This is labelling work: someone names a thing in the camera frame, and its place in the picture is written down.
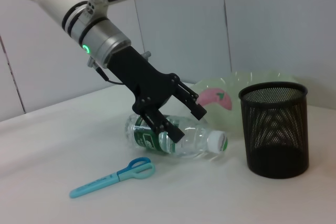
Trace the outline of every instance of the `cable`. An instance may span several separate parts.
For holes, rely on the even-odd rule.
[[[115,81],[110,81],[110,80],[108,80],[107,82],[113,83],[115,85],[124,85],[124,83],[122,83],[122,82],[115,82]]]
[[[115,84],[115,85],[124,85],[124,83],[121,82],[115,82],[115,81],[110,81],[110,79],[108,78],[108,76],[104,73],[104,71],[100,68],[97,67],[96,68],[96,72],[107,82]]]

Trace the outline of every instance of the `white wall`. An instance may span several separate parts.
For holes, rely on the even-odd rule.
[[[158,70],[197,82],[230,73],[224,0],[135,0]]]
[[[27,112],[109,86],[86,66],[88,55],[36,4],[0,3],[0,31]],[[143,53],[134,0],[111,6],[108,17]]]
[[[279,69],[336,108],[336,0],[226,0],[233,70]]]
[[[23,108],[0,44],[0,121],[22,114]]]

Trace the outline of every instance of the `green bottle label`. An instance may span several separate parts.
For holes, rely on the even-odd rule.
[[[180,124],[179,120],[174,120],[172,122],[174,126],[178,127]],[[163,134],[163,145],[166,146],[166,141],[171,141],[169,137],[167,136],[167,132],[162,132]],[[160,147],[159,143],[159,135],[156,135],[151,128],[148,126],[148,124],[144,121],[144,119],[141,118],[141,116],[137,119],[134,126],[134,138],[138,145],[145,147],[150,150],[156,150],[162,153],[166,153],[163,151]],[[169,144],[170,149],[167,150],[169,153],[175,153],[175,143],[171,142]]]
[[[159,144],[159,136],[156,135],[147,125],[141,116],[137,119],[134,126],[134,138],[137,144],[150,150],[164,152]]]

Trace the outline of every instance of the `scissor handle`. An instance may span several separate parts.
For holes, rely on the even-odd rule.
[[[149,172],[141,173],[144,170],[150,169]],[[155,165],[153,163],[146,163],[140,166],[136,166],[135,168],[119,174],[120,181],[129,179],[129,178],[136,178],[136,179],[144,179],[152,176],[155,173]]]
[[[147,157],[138,157],[138,158],[136,158],[136,159],[133,159],[133,160],[128,164],[128,166],[127,166],[126,168],[117,171],[117,175],[120,175],[120,174],[122,174],[122,173],[125,173],[125,172],[131,170],[131,169],[135,169],[135,168],[137,168],[137,167],[139,167],[139,166],[142,166],[142,165],[147,164],[147,163],[150,163],[150,162],[151,162],[151,160],[150,160],[149,158],[147,158]]]

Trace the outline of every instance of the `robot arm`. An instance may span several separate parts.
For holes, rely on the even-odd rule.
[[[108,81],[109,69],[135,96],[133,111],[156,133],[167,131],[177,143],[183,132],[159,111],[173,95],[200,120],[206,110],[196,104],[198,95],[176,74],[163,74],[131,46],[130,39],[108,18],[108,6],[124,0],[33,0],[89,54],[88,66]]]

